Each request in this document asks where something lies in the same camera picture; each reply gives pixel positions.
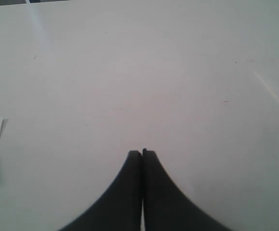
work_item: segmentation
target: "black plastic piece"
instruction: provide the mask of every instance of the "black plastic piece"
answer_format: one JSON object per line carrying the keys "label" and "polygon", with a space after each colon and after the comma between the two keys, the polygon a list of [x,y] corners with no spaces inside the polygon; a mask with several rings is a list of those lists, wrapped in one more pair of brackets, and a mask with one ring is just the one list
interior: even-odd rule
{"label": "black plastic piece", "polygon": [[177,188],[154,151],[143,150],[146,231],[229,231]]}
{"label": "black plastic piece", "polygon": [[105,193],[61,231],[140,231],[142,156],[130,151]]}

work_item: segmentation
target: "black object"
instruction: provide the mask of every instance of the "black object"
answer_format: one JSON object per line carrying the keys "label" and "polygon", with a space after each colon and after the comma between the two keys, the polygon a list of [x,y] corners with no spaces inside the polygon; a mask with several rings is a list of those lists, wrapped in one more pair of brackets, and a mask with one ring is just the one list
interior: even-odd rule
{"label": "black object", "polygon": [[105,193],[61,231],[140,231],[142,156],[130,151]]}
{"label": "black object", "polygon": [[154,151],[143,150],[146,231],[229,231],[177,188]]}

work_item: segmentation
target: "white table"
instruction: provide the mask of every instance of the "white table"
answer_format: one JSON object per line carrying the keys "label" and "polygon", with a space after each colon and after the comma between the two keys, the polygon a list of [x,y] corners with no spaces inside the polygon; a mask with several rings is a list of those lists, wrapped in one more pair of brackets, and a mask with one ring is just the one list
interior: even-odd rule
{"label": "white table", "polygon": [[279,230],[279,1],[0,7],[0,231],[57,230],[155,150],[238,231]]}

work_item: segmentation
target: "black curved edge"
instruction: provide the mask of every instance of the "black curved edge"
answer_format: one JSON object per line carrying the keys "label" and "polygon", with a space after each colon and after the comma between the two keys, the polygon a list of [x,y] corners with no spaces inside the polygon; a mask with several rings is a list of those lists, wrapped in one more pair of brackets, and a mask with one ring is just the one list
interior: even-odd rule
{"label": "black curved edge", "polygon": [[140,231],[142,156],[130,151],[104,194],[61,231]]}
{"label": "black curved edge", "polygon": [[143,150],[146,231],[229,231],[177,188],[154,151]]}

